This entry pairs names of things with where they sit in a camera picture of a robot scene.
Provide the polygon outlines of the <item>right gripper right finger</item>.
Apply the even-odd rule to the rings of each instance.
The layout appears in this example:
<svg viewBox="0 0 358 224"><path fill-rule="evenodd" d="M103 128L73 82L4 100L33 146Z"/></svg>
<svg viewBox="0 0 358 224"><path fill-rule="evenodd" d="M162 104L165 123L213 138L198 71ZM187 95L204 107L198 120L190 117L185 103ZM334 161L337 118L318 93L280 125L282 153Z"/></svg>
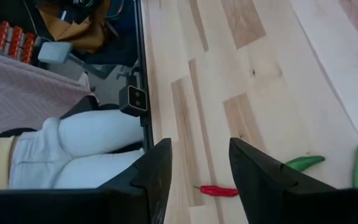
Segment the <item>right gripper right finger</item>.
<svg viewBox="0 0 358 224"><path fill-rule="evenodd" d="M288 195L331 192L335 188L298 172L249 143L230 138L232 177L249 224L284 223Z"/></svg>

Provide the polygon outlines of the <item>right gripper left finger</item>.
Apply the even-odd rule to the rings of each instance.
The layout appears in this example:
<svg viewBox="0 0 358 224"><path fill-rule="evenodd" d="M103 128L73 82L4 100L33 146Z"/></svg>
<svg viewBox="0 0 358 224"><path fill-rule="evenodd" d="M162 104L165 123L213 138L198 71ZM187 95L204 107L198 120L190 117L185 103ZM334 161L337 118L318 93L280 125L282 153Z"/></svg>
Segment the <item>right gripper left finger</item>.
<svg viewBox="0 0 358 224"><path fill-rule="evenodd" d="M163 224L172 181L172 140L165 138L99 187L108 207L100 224Z"/></svg>

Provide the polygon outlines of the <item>green leaf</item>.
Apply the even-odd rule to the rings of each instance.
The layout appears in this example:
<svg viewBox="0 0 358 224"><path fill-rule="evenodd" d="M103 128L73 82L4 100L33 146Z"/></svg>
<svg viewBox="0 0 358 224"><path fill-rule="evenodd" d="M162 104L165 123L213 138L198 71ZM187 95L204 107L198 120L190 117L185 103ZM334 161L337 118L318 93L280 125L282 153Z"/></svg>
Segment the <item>green leaf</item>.
<svg viewBox="0 0 358 224"><path fill-rule="evenodd" d="M325 157L323 156L303 156L292 159L286 162L285 165L299 172L303 172L309 169L311 166L319 164L323 161L325 161Z"/></svg>

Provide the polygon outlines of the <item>red chili pepper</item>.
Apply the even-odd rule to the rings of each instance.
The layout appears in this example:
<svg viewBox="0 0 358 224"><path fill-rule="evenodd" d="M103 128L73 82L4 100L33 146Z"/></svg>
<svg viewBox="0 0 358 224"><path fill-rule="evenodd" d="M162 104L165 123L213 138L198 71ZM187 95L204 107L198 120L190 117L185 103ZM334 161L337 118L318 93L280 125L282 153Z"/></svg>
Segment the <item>red chili pepper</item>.
<svg viewBox="0 0 358 224"><path fill-rule="evenodd" d="M239 195L237 189L223 188L217 185L201 185L199 187L194 186L194 188L198 189L202 194L212 197L236 197Z"/></svg>

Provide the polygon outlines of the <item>person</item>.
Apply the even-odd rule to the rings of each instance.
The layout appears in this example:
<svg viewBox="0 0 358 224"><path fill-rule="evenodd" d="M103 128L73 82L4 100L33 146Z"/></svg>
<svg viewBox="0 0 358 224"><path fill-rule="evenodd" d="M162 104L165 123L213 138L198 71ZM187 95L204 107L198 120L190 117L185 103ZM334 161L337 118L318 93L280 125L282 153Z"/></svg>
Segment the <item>person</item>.
<svg viewBox="0 0 358 224"><path fill-rule="evenodd" d="M144 155L140 120L118 110L49 118L38 131L0 137L0 190L94 189Z"/></svg>

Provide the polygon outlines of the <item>pink herringbone cloth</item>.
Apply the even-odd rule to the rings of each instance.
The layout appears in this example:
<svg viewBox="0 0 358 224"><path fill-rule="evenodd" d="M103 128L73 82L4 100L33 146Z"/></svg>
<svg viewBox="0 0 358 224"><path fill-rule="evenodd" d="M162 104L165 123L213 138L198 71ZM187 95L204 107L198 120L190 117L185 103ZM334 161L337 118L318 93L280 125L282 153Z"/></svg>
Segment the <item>pink herringbone cloth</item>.
<svg viewBox="0 0 358 224"><path fill-rule="evenodd" d="M0 55L0 133L39 129L88 95L93 94L74 80Z"/></svg>

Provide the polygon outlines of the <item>brown paper bag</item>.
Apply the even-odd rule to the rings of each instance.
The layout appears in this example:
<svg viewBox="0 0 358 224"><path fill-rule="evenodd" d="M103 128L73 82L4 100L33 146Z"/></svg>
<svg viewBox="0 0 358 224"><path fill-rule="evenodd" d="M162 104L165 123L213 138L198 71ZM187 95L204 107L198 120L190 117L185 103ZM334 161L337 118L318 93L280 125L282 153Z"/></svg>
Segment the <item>brown paper bag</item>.
<svg viewBox="0 0 358 224"><path fill-rule="evenodd" d="M111 0L102 0L97 10L80 24L65 22L55 17L58 10L55 6L40 6L39 12L54 41L70 42L74 49L94 54L107 39L104 16L110 5Z"/></svg>

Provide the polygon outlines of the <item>backlit black keyboard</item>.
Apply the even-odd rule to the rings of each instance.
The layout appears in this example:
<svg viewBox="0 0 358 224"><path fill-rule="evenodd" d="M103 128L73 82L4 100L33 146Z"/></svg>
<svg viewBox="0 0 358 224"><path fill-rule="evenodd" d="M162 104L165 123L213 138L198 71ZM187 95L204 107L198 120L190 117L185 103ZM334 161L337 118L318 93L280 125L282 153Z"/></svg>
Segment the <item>backlit black keyboard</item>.
<svg viewBox="0 0 358 224"><path fill-rule="evenodd" d="M12 26L8 21L0 21L0 53L14 60L31 64L40 38L25 32L20 26Z"/></svg>

